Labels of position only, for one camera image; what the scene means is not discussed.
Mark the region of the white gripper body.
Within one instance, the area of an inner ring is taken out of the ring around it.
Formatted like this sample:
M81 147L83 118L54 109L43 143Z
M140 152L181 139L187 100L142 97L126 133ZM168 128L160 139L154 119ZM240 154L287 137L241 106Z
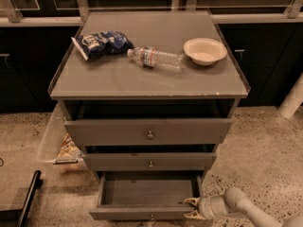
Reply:
M197 218L213 219L226 216L230 208L225 202L224 196L201 197L197 201Z

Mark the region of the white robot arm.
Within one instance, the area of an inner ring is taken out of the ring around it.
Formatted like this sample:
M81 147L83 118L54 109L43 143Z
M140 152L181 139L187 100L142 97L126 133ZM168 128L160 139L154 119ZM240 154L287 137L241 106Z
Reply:
M206 220L219 217L248 218L255 227L303 227L303 217L291 217L280 223L258 208L237 187L229 187L223 195L213 197L187 198L184 203L194 207L185 213L186 218Z

